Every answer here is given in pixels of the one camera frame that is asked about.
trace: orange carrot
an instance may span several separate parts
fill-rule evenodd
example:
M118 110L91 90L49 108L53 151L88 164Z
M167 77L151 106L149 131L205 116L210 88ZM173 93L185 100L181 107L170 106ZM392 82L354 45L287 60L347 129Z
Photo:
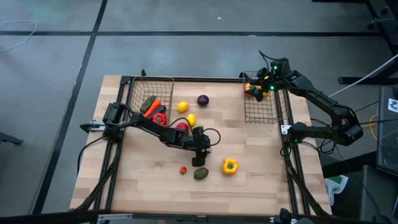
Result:
M148 111L144 114L144 117L148 118L149 115L154 112L154 110L156 110L158 107L162 106L162 103L160 102L160 100L155 100L152 105L150 106L150 108L148 109Z

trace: green avocado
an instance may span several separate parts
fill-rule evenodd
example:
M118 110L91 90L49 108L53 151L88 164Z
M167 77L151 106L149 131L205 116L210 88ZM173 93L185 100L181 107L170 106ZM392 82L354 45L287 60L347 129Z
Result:
M193 178L195 180L202 180L205 177L207 177L208 174L209 174L209 170L202 167L202 168L195 170L195 172L193 173Z

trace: yellow lemon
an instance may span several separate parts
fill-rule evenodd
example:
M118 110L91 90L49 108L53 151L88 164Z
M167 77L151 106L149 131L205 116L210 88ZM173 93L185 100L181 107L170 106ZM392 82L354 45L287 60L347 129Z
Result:
M194 127L194 125L197 123L197 117L194 114L188 114L187 120L189 121L189 125L191 127Z
M180 113L186 112L188 110L188 108L189 108L189 104L188 104L188 102L185 102L185 101L183 101L177 105L177 110Z

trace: wire basket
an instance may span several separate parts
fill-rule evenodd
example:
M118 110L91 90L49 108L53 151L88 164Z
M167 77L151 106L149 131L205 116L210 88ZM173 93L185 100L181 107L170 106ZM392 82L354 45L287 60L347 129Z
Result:
M250 79L257 79L257 72L244 72L248 78L243 76L243 90ZM261 102L257 102L255 97L244 96L244 120L247 123L274 124L280 119L287 119L287 106L285 100L285 91L278 90L280 98L280 107L282 108L282 117L278 117L276 94L274 91L269 92L269 96L264 97Z
M133 80L129 106L134 111L139 108L150 96L156 96L162 105L166 106L166 116L170 117L173 100L174 79L171 77L136 77Z

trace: toy vegetable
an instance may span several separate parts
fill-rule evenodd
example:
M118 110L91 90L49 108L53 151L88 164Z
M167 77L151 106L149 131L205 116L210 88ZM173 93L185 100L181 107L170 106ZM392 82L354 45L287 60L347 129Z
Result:
M183 102L181 102L181 103L179 103L179 104L177 105L177 110L178 110L178 112L180 112L180 113L186 112L186 111L188 110L188 108L189 108L189 104L188 104L188 102L186 102L186 101L183 101Z
M238 166L239 164L236 160L226 158L223 164L223 173L229 175L235 174L236 171L238 170Z
M146 101L139 108L139 111L141 111L141 113L145 113L150 108L150 106L153 104L155 99L156 99L156 96L148 97L148 99L146 99Z
M167 117L166 117L166 115L164 115L162 113L157 113L152 118L152 121L157 123L157 124L160 124L160 125L166 125L167 124Z
M195 170L195 172L193 173L193 178L195 180L202 180L205 177L207 177L208 174L209 174L209 170L202 167L202 168Z
M199 106L206 106L209 104L209 97L206 95L200 95L197 100Z
M185 124L185 123L183 123L183 122L179 123L175 128L181 129L181 130L185 131L185 134L188 134L188 133L189 133L189 127L188 127L188 125Z
M197 118L194 114L188 114L187 120L189 121L189 125L193 127L197 123Z
M180 174L184 175L187 172L187 168L185 166L180 167Z
M244 86L244 95L247 97L253 97L254 90L255 89L259 90L260 88L261 88L261 86L253 86L253 85L250 85L249 83L247 83ZM267 97L267 96L269 96L269 93L262 92L262 96Z
M152 112L149 115L148 119L152 119L154 117L154 115L157 114L157 113L165 113L166 109L167 109L166 106L163 106L163 105L158 107L158 108L156 108L156 110L154 110L154 112Z
M144 117L148 118L149 115L154 112L158 107L162 106L162 103L160 100L155 100L153 104L150 106L150 108L147 110L147 112L144 114Z

